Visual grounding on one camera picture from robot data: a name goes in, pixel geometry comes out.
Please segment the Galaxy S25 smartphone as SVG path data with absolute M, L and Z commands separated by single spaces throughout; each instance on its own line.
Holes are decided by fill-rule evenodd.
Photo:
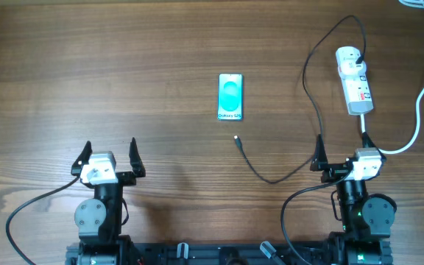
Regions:
M 217 118 L 220 121 L 243 119 L 243 76 L 241 74 L 219 75 Z

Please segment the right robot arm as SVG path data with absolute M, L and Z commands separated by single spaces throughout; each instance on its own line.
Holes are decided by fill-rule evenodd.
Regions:
M 389 237 L 397 205 L 384 194 L 369 194 L 366 182 L 376 178 L 386 157 L 368 134 L 362 134 L 362 147 L 344 163 L 329 163 L 322 136 L 317 136 L 310 170 L 321 172 L 323 184 L 336 186 L 340 213 L 335 218 L 343 231 L 332 232 L 324 242 L 326 264 L 390 265 L 394 262 Z

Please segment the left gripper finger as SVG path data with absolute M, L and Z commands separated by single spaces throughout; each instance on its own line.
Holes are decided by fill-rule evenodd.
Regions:
M 132 167 L 133 174 L 136 177 L 145 177 L 146 169 L 139 155 L 135 138 L 132 138 L 130 142 L 129 158 L 130 158 L 130 165 Z
M 78 158 L 74 161 L 71 166 L 71 174 L 73 176 L 80 176 L 82 167 L 88 164 L 89 158 L 92 154 L 91 142 L 87 141 L 83 150 L 79 154 Z

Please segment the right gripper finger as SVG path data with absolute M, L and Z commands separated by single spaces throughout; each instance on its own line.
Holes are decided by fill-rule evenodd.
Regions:
M 329 167 L 328 159 L 325 151 L 325 144 L 322 135 L 317 136 L 316 146 L 314 150 L 314 156 L 311 159 L 310 170 L 311 171 L 325 171 Z
M 386 162 L 386 156 L 381 152 L 381 150 L 372 142 L 367 132 L 361 134 L 362 146 L 364 148 L 375 148 L 379 155 L 381 156 L 381 161 Z

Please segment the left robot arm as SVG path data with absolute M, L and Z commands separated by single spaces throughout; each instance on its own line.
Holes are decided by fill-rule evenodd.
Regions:
M 142 254 L 129 236 L 121 234 L 121 227 L 129 219 L 122 216 L 127 210 L 123 187 L 134 186 L 146 176 L 138 154 L 136 140 L 130 142 L 131 170 L 116 171 L 116 159 L 111 151 L 94 152 L 87 142 L 71 167 L 71 174 L 93 189 L 94 196 L 81 202 L 74 213 L 79 244 L 66 249 L 66 264 L 71 265 L 135 265 L 143 264 Z

